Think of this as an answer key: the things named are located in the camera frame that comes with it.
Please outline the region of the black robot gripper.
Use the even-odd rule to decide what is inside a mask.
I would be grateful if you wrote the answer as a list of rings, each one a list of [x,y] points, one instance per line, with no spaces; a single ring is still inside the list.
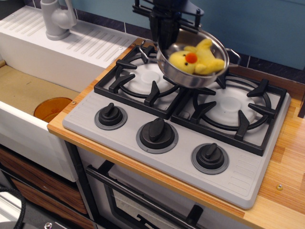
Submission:
[[[147,0],[145,6],[136,0],[133,12],[148,17],[152,40],[168,49],[176,42],[179,27],[197,30],[204,11],[189,0]]]

